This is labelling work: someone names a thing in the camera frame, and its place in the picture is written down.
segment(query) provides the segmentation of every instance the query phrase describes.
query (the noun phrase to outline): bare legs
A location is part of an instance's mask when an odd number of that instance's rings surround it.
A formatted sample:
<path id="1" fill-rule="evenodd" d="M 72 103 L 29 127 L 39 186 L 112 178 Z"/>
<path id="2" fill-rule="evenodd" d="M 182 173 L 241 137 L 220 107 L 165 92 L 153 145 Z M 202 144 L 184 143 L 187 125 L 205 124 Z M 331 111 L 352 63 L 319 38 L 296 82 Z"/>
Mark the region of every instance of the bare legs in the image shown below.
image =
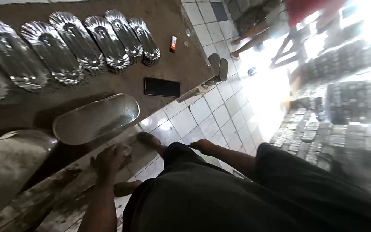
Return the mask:
<path id="1" fill-rule="evenodd" d="M 264 42 L 265 40 L 267 40 L 269 38 L 270 38 L 269 30 L 266 30 L 263 33 L 255 36 L 252 40 L 250 40 L 245 45 L 243 45 L 243 47 L 241 47 L 239 50 L 232 52 L 231 55 L 234 56 L 234 57 L 239 57 L 241 52 L 243 52 L 243 51 L 245 51 L 245 50 L 247 50 L 247 49 L 249 49 L 249 48 L 251 48 L 255 45 L 258 45 L 258 44 Z"/>
<path id="2" fill-rule="evenodd" d="M 167 148 L 166 146 L 161 145 L 161 141 L 158 140 L 154 135 L 147 132 L 140 132 L 137 135 L 137 140 L 142 144 L 145 144 L 156 150 L 161 157 L 164 155 L 165 149 Z M 140 180 L 118 183 L 114 185 L 114 196 L 123 197 L 130 195 L 141 183 L 142 181 Z"/>
<path id="3" fill-rule="evenodd" d="M 158 140 L 154 135 L 147 133 L 147 132 L 140 132 L 137 135 L 137 140 L 141 142 L 142 144 L 145 144 L 152 149 L 156 150 L 158 154 L 163 157 L 164 151 L 167 148 L 167 146 L 161 145 L 160 140 Z"/>
<path id="4" fill-rule="evenodd" d="M 268 25 L 265 20 L 261 21 L 260 23 L 256 24 L 246 32 L 244 32 L 238 39 L 231 42 L 232 45 L 237 45 L 240 43 L 241 40 L 248 38 L 248 37 L 254 37 L 260 32 L 264 31 L 266 28 L 268 28 Z"/>

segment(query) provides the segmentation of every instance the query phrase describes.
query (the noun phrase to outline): tile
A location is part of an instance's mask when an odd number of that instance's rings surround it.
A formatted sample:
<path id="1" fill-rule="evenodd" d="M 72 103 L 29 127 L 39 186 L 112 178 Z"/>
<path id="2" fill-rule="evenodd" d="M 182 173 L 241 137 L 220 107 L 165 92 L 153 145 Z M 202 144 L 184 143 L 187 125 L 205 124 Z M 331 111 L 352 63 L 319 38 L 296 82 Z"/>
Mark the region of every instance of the tile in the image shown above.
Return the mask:
<path id="1" fill-rule="evenodd" d="M 200 98 L 195 101 L 195 103 L 190 106 L 190 110 L 197 124 L 200 124 L 211 114 L 210 108 L 207 105 L 205 98 Z"/>
<path id="2" fill-rule="evenodd" d="M 243 117 L 243 113 L 241 110 L 237 111 L 233 117 L 231 117 L 231 120 L 233 120 L 234 126 L 236 130 L 239 130 L 243 125 L 246 125 L 246 122 Z"/>
<path id="3" fill-rule="evenodd" d="M 202 46 L 213 43 L 213 40 L 211 39 L 210 33 L 205 24 L 194 26 L 194 30 Z"/>
<path id="4" fill-rule="evenodd" d="M 233 134 L 229 141 L 227 141 L 227 144 L 233 151 L 239 151 L 242 146 L 241 140 L 237 133 Z"/>
<path id="5" fill-rule="evenodd" d="M 257 127 L 254 131 L 251 132 L 251 138 L 256 147 L 259 147 L 260 144 L 264 143 L 263 136 L 260 132 L 260 128 Z"/>
<path id="6" fill-rule="evenodd" d="M 247 126 L 249 127 L 250 132 L 252 133 L 258 127 L 258 120 L 255 116 L 251 116 L 251 118 L 247 121 Z"/>
<path id="7" fill-rule="evenodd" d="M 250 0 L 237 0 L 238 7 L 240 12 L 244 13 L 251 5 Z"/>
<path id="8" fill-rule="evenodd" d="M 200 14 L 197 3 L 183 3 L 183 6 L 187 12 L 188 18 L 192 25 L 203 24 L 204 20 Z"/>
<path id="9" fill-rule="evenodd" d="M 206 139 L 203 135 L 203 132 L 201 132 L 201 129 L 199 126 L 196 126 L 192 131 L 190 131 L 186 136 L 183 138 L 184 144 L 190 145 L 192 142 L 197 142 L 198 140 L 204 140 Z"/>
<path id="10" fill-rule="evenodd" d="M 233 89 L 231 88 L 231 85 L 227 81 L 223 81 L 220 84 L 217 85 L 220 95 L 223 98 L 223 101 L 226 101 L 231 96 L 233 96 Z"/>
<path id="11" fill-rule="evenodd" d="M 168 146 L 181 139 L 170 120 L 151 131 L 150 134 L 156 136 L 164 146 Z"/>
<path id="12" fill-rule="evenodd" d="M 224 139 L 227 141 L 227 143 L 229 143 L 233 136 L 237 134 L 236 128 L 231 120 L 228 120 L 228 122 L 225 123 L 220 130 L 223 133 Z"/>
<path id="13" fill-rule="evenodd" d="M 221 32 L 218 22 L 207 24 L 207 29 L 209 30 L 213 43 L 224 40 L 223 33 Z"/>
<path id="14" fill-rule="evenodd" d="M 137 176 L 137 180 L 145 181 L 150 178 L 156 178 L 164 170 L 164 160 L 159 157 Z"/>
<path id="15" fill-rule="evenodd" d="M 234 65 L 234 62 L 233 62 L 233 59 L 230 57 L 227 59 L 227 63 L 228 63 L 228 75 L 227 77 L 231 77 L 233 76 L 234 74 L 237 73 L 237 69 L 236 69 L 236 66 Z"/>
<path id="16" fill-rule="evenodd" d="M 198 99 L 200 99 L 203 95 L 202 94 L 199 94 L 197 96 L 194 96 L 194 97 L 191 97 L 187 100 L 185 100 L 184 102 L 186 103 L 186 105 L 189 107 L 191 106 L 192 104 L 194 104 L 195 101 L 197 101 Z"/>
<path id="17" fill-rule="evenodd" d="M 231 76 L 227 81 L 230 83 L 230 86 L 233 89 L 234 93 L 237 93 L 241 88 L 243 88 L 238 73 Z"/>
<path id="18" fill-rule="evenodd" d="M 209 139 L 212 143 L 214 143 L 215 145 L 219 145 L 219 146 L 222 146 L 222 147 L 226 147 L 227 146 L 227 142 L 226 140 L 224 139 L 224 136 L 223 134 L 221 133 L 221 130 L 217 131 L 217 133 L 215 133 L 213 135 L 213 137 L 211 137 Z"/>
<path id="19" fill-rule="evenodd" d="M 253 110 L 251 109 L 251 106 L 249 103 L 245 104 L 242 108 L 241 108 L 241 112 L 243 113 L 243 116 L 244 116 L 244 120 L 246 122 L 248 122 L 251 117 L 254 115 L 253 113 Z"/>
<path id="20" fill-rule="evenodd" d="M 257 148 L 253 149 L 253 151 L 249 155 L 255 157 L 257 155 Z"/>
<path id="21" fill-rule="evenodd" d="M 140 142 L 135 142 L 132 145 L 131 163 L 127 165 L 128 170 L 136 176 L 154 162 L 160 155 L 157 151 L 143 145 Z"/>
<path id="22" fill-rule="evenodd" d="M 245 153 L 245 154 L 246 154 L 246 150 L 245 150 L 245 148 L 244 148 L 244 145 L 240 148 L 239 152 L 241 152 L 241 153 Z"/>
<path id="23" fill-rule="evenodd" d="M 238 7 L 238 3 L 235 0 L 230 1 L 227 4 L 227 8 L 230 11 L 231 17 L 234 21 L 236 21 L 242 15 L 242 13 L 240 12 L 240 8 Z"/>
<path id="24" fill-rule="evenodd" d="M 240 136 L 241 142 L 246 149 L 247 153 L 250 154 L 253 149 L 255 149 L 255 145 L 253 139 L 251 138 L 249 128 L 246 124 L 244 124 L 241 129 L 238 130 L 238 134 Z"/>
<path id="25" fill-rule="evenodd" d="M 234 116 L 237 111 L 240 110 L 241 106 L 239 105 L 236 95 L 231 96 L 226 102 L 225 106 L 227 107 L 228 113 L 230 116 Z"/>
<path id="26" fill-rule="evenodd" d="M 201 14 L 203 15 L 204 23 L 211 23 L 217 21 L 213 8 L 210 3 L 197 3 Z"/>
<path id="27" fill-rule="evenodd" d="M 228 50 L 227 44 L 224 40 L 216 42 L 214 46 L 216 47 L 217 53 L 219 54 L 220 58 L 230 58 L 230 51 Z"/>
<path id="28" fill-rule="evenodd" d="M 138 125 L 131 126 L 125 129 L 121 134 L 117 135 L 115 138 L 107 142 L 108 146 L 114 145 L 116 143 L 122 143 L 130 145 L 137 140 L 137 134 L 140 133 L 142 129 Z"/>
<path id="29" fill-rule="evenodd" d="M 211 139 L 211 137 L 213 137 L 220 130 L 212 114 L 202 123 L 200 123 L 199 127 L 201 128 L 204 137 L 208 140 Z"/>
<path id="30" fill-rule="evenodd" d="M 219 89 L 217 87 L 204 94 L 204 98 L 209 104 L 212 112 L 214 112 L 217 108 L 219 108 L 220 105 L 224 103 L 223 98 L 221 98 Z"/>
<path id="31" fill-rule="evenodd" d="M 240 107 L 243 107 L 248 102 L 243 89 L 236 92 L 235 96 Z"/>
<path id="32" fill-rule="evenodd" d="M 216 19 L 218 22 L 228 20 L 223 1 L 220 0 L 214 3 L 211 3 L 211 7 L 213 8 L 214 14 L 216 15 Z"/>
<path id="33" fill-rule="evenodd" d="M 178 103 L 177 101 L 173 101 L 172 103 L 168 104 L 163 108 L 165 114 L 168 118 L 174 117 L 176 114 L 180 113 L 183 109 L 187 108 L 185 102 Z"/>
<path id="34" fill-rule="evenodd" d="M 206 53 L 207 58 L 209 58 L 211 54 L 217 53 L 217 50 L 214 44 L 206 45 L 203 47 L 203 49 L 204 49 L 204 52 Z"/>
<path id="35" fill-rule="evenodd" d="M 224 39 L 230 39 L 238 35 L 237 29 L 232 20 L 219 22 Z"/>
<path id="36" fill-rule="evenodd" d="M 156 129 L 161 124 L 165 123 L 168 120 L 167 115 L 165 114 L 163 109 L 151 114 L 148 118 L 142 120 L 139 125 L 141 128 L 146 131 L 150 132 L 153 129 Z"/>
<path id="37" fill-rule="evenodd" d="M 214 118 L 217 121 L 219 127 L 222 127 L 228 120 L 230 115 L 228 114 L 227 108 L 222 104 L 218 109 L 213 112 Z"/>
<path id="38" fill-rule="evenodd" d="M 178 134 L 180 135 L 180 138 L 186 136 L 192 129 L 194 129 L 197 126 L 197 123 L 195 122 L 193 115 L 191 115 L 191 112 L 189 111 L 188 108 L 184 109 L 183 111 L 175 115 L 172 119 L 170 119 L 170 121 L 172 122 Z"/>

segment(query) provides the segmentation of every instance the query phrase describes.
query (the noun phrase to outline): workbench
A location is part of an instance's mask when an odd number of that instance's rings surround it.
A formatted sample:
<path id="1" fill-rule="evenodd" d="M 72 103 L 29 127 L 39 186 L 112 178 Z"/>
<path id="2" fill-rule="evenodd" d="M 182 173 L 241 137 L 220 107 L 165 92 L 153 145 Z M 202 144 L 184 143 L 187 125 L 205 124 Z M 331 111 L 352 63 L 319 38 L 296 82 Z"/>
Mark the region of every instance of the workbench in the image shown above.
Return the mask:
<path id="1" fill-rule="evenodd" d="M 41 92 L 32 93 L 11 85 L 10 94 L 0 101 L 0 136 L 25 128 L 39 128 L 51 132 L 52 122 L 57 116 L 116 93 L 131 95 L 140 106 L 140 115 L 135 121 L 101 138 L 79 146 L 60 144 L 34 174 L 25 189 L 61 170 L 174 100 L 144 95 L 144 77 L 178 81 L 181 83 L 181 94 L 213 77 L 214 72 L 193 26 L 181 8 L 180 0 L 101 0 L 0 5 L 0 20 L 12 26 L 18 34 L 24 23 L 48 23 L 49 15 L 55 11 L 73 13 L 83 21 L 87 16 L 103 16 L 106 10 L 117 9 L 126 18 L 142 18 L 161 50 L 161 58 L 156 66 L 147 67 L 139 63 L 128 67 L 122 74 L 106 72 L 100 76 L 87 75 L 85 81 L 73 87 L 53 82 Z M 191 31 L 190 37 L 186 34 L 187 29 Z M 173 35 L 178 38 L 175 53 L 169 51 Z M 185 41 L 188 41 L 188 47 L 183 44 Z"/>

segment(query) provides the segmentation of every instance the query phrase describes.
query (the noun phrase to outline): leg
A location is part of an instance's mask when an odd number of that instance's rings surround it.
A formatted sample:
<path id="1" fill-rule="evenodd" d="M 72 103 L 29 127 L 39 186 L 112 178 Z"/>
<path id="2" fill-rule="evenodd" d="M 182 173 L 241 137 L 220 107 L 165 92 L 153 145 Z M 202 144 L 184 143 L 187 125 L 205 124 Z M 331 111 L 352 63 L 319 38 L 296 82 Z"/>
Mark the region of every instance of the leg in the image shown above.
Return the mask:
<path id="1" fill-rule="evenodd" d="M 137 140 L 145 145 L 148 145 L 152 149 L 156 150 L 158 154 L 163 157 L 167 146 L 161 145 L 161 141 L 158 140 L 154 135 L 147 132 L 140 132 L 137 135 Z"/>
<path id="2" fill-rule="evenodd" d="M 235 52 L 232 52 L 231 55 L 234 56 L 234 57 L 239 57 L 240 53 L 255 46 L 255 45 L 258 45 L 262 42 L 264 42 L 265 40 L 269 39 L 270 38 L 270 33 L 268 30 L 266 30 L 265 32 L 257 35 L 254 39 L 250 40 L 248 43 L 246 43 L 243 47 L 241 47 L 239 50 L 235 51 Z"/>
<path id="3" fill-rule="evenodd" d="M 246 32 L 244 32 L 238 39 L 232 41 L 231 44 L 237 45 L 240 43 L 241 40 L 248 38 L 248 37 L 254 37 L 267 28 L 268 28 L 267 22 L 263 20 L 260 23 L 254 25 L 252 28 L 250 28 Z"/>

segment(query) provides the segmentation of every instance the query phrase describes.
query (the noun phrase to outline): smartphone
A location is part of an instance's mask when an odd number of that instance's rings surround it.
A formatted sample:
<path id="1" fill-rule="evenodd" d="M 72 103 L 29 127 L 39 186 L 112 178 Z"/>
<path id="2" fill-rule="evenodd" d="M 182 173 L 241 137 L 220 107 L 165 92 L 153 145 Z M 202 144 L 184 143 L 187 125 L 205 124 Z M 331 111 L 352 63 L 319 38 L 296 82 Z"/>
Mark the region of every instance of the smartphone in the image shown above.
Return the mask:
<path id="1" fill-rule="evenodd" d="M 179 98 L 180 83 L 158 78 L 144 77 L 144 94 Z"/>

